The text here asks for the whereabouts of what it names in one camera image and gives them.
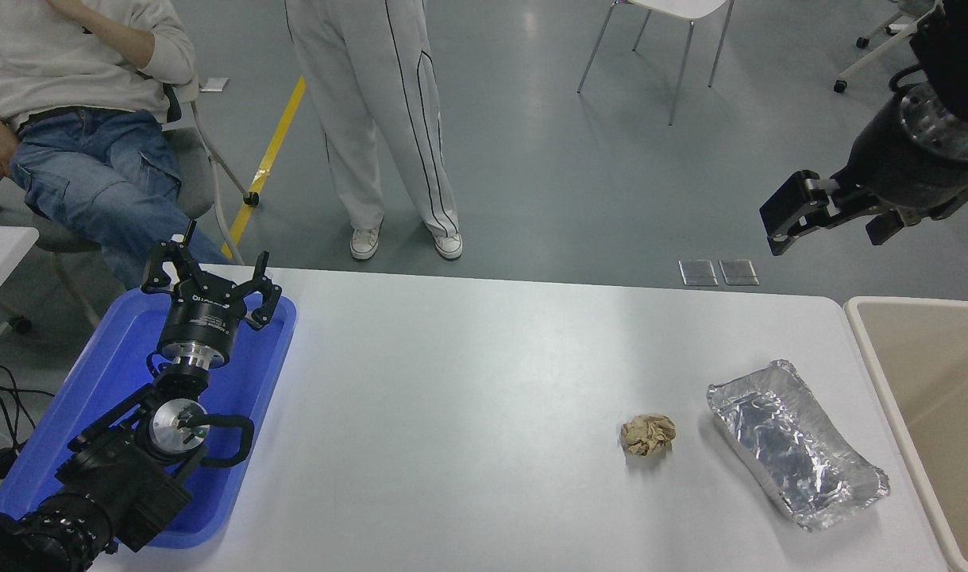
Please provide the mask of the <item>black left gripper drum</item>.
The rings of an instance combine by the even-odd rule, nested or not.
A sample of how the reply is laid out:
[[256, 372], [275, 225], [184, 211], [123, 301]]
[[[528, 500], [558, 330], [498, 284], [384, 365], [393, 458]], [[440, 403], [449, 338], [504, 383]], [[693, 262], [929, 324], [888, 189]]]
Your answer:
[[169, 296], [171, 307], [158, 340], [161, 354], [172, 356], [176, 347], [191, 343], [220, 356], [232, 354], [239, 322], [247, 312], [244, 294], [186, 286], [175, 287]]

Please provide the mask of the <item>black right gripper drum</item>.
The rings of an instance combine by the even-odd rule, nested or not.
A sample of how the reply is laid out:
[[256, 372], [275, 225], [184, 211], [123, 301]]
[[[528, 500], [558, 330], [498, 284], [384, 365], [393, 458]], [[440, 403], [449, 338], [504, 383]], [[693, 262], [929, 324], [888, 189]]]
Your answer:
[[968, 122], [938, 100], [890, 100], [835, 178], [902, 209], [953, 211], [968, 200]]

